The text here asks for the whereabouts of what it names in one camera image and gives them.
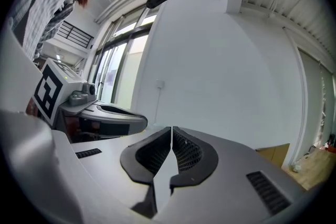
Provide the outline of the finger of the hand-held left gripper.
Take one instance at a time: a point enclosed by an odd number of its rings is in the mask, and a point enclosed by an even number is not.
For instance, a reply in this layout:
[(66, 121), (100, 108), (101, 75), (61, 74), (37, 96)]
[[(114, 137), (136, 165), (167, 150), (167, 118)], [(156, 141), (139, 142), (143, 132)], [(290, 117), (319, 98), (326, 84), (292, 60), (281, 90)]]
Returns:
[(70, 106), (62, 104), (60, 109), (65, 116), (74, 116), (79, 119), (79, 128), (82, 132), (96, 133), (99, 136), (125, 136), (142, 132), (148, 125), (147, 118), (112, 117), (86, 118), (86, 108), (91, 104)]

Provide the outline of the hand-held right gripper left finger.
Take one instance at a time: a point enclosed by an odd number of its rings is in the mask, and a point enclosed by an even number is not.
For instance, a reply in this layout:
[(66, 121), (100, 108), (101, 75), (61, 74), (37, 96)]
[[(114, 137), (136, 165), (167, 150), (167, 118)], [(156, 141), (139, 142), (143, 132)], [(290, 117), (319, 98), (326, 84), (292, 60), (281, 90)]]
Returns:
[(125, 210), (139, 219), (157, 214), (154, 177), (171, 150), (171, 128), (71, 144), (53, 132), (61, 169), (82, 206), (114, 217)]

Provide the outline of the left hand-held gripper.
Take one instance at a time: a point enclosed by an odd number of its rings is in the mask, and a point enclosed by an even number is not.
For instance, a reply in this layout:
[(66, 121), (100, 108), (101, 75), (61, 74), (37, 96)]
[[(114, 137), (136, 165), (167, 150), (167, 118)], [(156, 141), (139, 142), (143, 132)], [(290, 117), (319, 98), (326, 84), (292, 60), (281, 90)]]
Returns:
[[(50, 126), (55, 125), (59, 106), (63, 103), (76, 108), (97, 99), (95, 85), (88, 83), (62, 62), (48, 58), (41, 72), (42, 78), (36, 87), (33, 100)], [(112, 117), (145, 118), (144, 115), (113, 103), (96, 101), (86, 108), (86, 118)]]

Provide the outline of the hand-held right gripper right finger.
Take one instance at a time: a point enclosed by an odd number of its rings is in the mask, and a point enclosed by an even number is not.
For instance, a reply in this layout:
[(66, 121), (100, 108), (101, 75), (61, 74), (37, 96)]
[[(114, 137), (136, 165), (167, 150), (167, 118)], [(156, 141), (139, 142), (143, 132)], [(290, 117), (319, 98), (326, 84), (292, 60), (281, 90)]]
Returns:
[(304, 189), (256, 150), (173, 127), (178, 174), (158, 223), (286, 223)]

